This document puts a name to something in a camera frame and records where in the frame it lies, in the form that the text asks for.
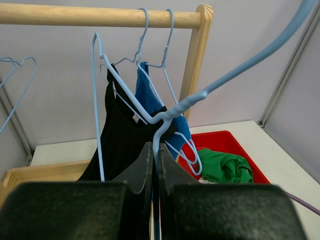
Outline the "white camisole tank top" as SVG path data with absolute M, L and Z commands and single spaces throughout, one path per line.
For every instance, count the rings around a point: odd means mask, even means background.
M 202 184 L 215 184 L 214 181 L 206 180 L 206 179 L 204 179 L 204 178 L 202 178 L 202 177 L 201 177 L 198 181 L 199 181 L 200 183 L 202 183 Z

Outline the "light blue hanger of grey top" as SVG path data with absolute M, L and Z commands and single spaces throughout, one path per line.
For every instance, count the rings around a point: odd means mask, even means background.
M 94 50 L 95 44 L 98 44 L 98 52 L 99 58 L 104 60 L 108 70 L 111 71 L 117 82 L 120 84 L 122 89 L 126 92 L 127 96 L 130 98 L 134 106 L 138 109 L 138 111 L 142 114 L 142 117 L 147 120 L 150 124 L 156 124 L 159 121 L 163 121 L 162 126 L 155 132 L 153 137 L 153 156 L 154 156 L 154 164 L 155 164 L 155 173 L 159 173 L 159 164 L 158 164 L 158 153 L 160 147 L 160 138 L 168 130 L 170 124 L 172 123 L 172 119 L 180 114 L 187 112 L 192 106 L 197 104 L 198 102 L 207 98 L 207 96 L 213 92 L 214 90 L 220 88 L 224 84 L 233 80 L 235 77 L 249 70 L 253 66 L 262 62 L 272 54 L 274 54 L 278 49 L 280 49 L 300 28 L 302 23 L 305 21 L 307 16 L 310 14 L 313 9 L 316 1 L 315 0 L 302 0 L 297 12 L 290 20 L 288 25 L 284 28 L 284 30 L 263 50 L 258 52 L 256 55 L 243 62 L 230 72 L 226 73 L 213 83 L 209 84 L 199 92 L 193 93 L 190 96 L 189 100 L 186 100 L 182 103 L 180 100 L 179 105 L 175 105 L 167 111 L 157 113 L 155 116 L 149 115 L 145 109 L 142 108 L 138 100 L 135 98 L 133 93 L 129 90 L 128 86 L 124 83 L 121 77 L 116 73 L 116 71 L 111 66 L 107 55 L 103 52 L 103 45 L 101 43 L 101 39 L 99 34 L 96 32 L 93 35 L 92 43 L 91 43 L 91 70 L 92 70 L 92 89 L 93 89 L 93 104 L 94 104 L 94 115 L 95 115 L 95 128 L 96 128 L 96 141 L 97 141 L 97 150 L 98 150 L 98 158 L 99 158 L 99 170 L 100 170 L 100 179 L 102 182 L 105 181 L 104 169 L 103 169 L 103 160 L 102 160 L 102 147 L 101 140 L 99 137 L 99 114 L 98 114 L 98 105 L 97 105 L 97 92 L 96 92 L 96 73 L 95 73 L 95 59 L 94 59 Z M 169 28 L 171 27 L 171 19 L 168 18 L 168 26 L 165 22 L 164 15 L 160 16 L 156 15 L 153 11 L 148 11 L 149 16 L 149 26 L 150 28 Z M 154 240 L 160 240 L 160 210 L 159 210 L 159 177 L 155 177 L 155 184 L 152 186 L 153 193 L 153 234 Z

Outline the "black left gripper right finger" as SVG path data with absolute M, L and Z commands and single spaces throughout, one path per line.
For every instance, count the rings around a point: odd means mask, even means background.
M 305 240 L 289 197 L 271 184 L 202 184 L 162 144 L 160 226 L 164 240 Z

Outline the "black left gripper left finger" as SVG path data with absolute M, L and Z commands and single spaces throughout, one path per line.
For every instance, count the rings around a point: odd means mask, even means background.
M 107 182 L 26 182 L 0 210 L 3 240 L 148 240 L 153 151 Z

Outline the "green tank top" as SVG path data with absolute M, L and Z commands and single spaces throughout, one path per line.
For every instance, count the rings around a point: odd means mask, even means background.
M 253 171 L 247 160 L 239 155 L 204 148 L 198 151 L 205 181 L 229 184 L 254 182 Z

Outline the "light blue hanger of white top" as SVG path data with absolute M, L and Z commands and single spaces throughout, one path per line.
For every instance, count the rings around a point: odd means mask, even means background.
M 4 87 L 5 83 L 9 80 L 9 78 L 14 73 L 17 64 L 11 57 L 1 57 L 0 58 L 1 65 L 1 77 L 0 77 L 0 87 Z

